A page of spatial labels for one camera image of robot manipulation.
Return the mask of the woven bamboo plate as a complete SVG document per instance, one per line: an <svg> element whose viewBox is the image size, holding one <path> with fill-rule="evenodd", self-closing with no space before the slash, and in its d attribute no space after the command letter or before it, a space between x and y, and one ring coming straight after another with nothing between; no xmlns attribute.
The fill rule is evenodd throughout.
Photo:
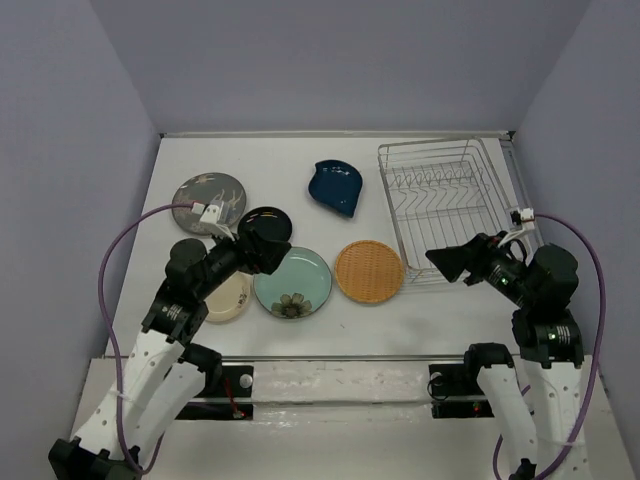
<svg viewBox="0 0 640 480"><path fill-rule="evenodd" d="M361 240L347 245L337 256L334 276L349 299L379 304L391 299L404 283L404 267L390 246Z"/></svg>

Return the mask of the dark blue leaf dish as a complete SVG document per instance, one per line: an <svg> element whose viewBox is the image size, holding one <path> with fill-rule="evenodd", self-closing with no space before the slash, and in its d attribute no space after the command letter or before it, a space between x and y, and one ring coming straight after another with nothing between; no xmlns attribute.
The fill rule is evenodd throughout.
<svg viewBox="0 0 640 480"><path fill-rule="evenodd" d="M361 173L347 162L319 161L308 184L312 199L344 217L353 218L363 187Z"/></svg>

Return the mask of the grey deer pattern plate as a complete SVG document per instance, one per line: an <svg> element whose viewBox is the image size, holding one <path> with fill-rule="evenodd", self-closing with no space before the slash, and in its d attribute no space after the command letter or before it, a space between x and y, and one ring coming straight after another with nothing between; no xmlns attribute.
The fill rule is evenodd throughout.
<svg viewBox="0 0 640 480"><path fill-rule="evenodd" d="M247 194L244 186L235 177L220 172L202 173L185 181L175 192L173 204L202 203L223 201L228 207L226 225L235 225L244 214ZM196 236L206 236L207 232L196 215L187 208L172 211L176 224L183 231Z"/></svg>

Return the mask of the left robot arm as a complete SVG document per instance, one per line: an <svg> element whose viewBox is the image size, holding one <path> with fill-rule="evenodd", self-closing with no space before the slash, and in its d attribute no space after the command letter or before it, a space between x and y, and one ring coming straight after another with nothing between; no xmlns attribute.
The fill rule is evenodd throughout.
<svg viewBox="0 0 640 480"><path fill-rule="evenodd" d="M213 248L189 238L173 245L158 289L111 389L70 440L48 459L59 479L139 479L152 467L167 428L197 395L221 383L220 353L194 343L207 297L233 274L274 273L291 248L249 230Z"/></svg>

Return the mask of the black glossy plate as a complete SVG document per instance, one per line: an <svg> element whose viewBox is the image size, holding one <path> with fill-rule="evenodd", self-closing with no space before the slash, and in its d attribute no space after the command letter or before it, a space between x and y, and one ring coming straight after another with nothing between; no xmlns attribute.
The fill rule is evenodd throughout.
<svg viewBox="0 0 640 480"><path fill-rule="evenodd" d="M260 245L289 242L293 233L290 217L272 206L254 208L240 219L236 236L239 240L257 240Z"/></svg>

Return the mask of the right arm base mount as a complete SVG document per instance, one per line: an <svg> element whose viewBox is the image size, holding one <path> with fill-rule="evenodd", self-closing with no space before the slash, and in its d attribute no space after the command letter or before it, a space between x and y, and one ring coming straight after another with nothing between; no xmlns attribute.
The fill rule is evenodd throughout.
<svg viewBox="0 0 640 480"><path fill-rule="evenodd" d="M431 364L426 391L432 400L434 419L494 417L483 391L461 363Z"/></svg>

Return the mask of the teal flower plate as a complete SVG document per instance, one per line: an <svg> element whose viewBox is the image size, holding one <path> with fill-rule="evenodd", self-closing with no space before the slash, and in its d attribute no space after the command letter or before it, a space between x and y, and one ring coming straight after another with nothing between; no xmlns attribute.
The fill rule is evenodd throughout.
<svg viewBox="0 0 640 480"><path fill-rule="evenodd" d="M332 291L332 274L316 252L292 247L274 273L254 277L253 290L260 305L272 316L297 321L326 303Z"/></svg>

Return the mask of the cream plate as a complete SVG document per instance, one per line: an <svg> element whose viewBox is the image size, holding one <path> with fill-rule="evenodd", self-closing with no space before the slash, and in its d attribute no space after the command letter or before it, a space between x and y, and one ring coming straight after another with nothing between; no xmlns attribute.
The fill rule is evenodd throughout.
<svg viewBox="0 0 640 480"><path fill-rule="evenodd" d="M251 277L236 272L207 296L205 321L224 324L234 321L246 309L251 297Z"/></svg>

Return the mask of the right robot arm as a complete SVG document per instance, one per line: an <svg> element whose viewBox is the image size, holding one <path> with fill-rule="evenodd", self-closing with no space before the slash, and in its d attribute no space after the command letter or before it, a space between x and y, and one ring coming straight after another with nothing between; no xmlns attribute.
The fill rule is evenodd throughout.
<svg viewBox="0 0 640 480"><path fill-rule="evenodd" d="M483 392L491 406L512 478L590 478L580 412L584 349L568 309L579 283L577 260L553 244L520 260L503 233L478 234L426 256L447 281L467 272L466 285L486 282L517 307L512 331L529 394L522 395L513 357L502 344L471 345L460 368L462 384Z"/></svg>

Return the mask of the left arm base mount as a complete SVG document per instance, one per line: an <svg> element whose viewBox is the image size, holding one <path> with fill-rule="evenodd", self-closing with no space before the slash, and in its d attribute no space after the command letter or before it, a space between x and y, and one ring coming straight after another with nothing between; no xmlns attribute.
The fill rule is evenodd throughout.
<svg viewBox="0 0 640 480"><path fill-rule="evenodd" d="M181 421L250 421L254 367L248 364L224 365L218 378L206 376L204 389L177 415Z"/></svg>

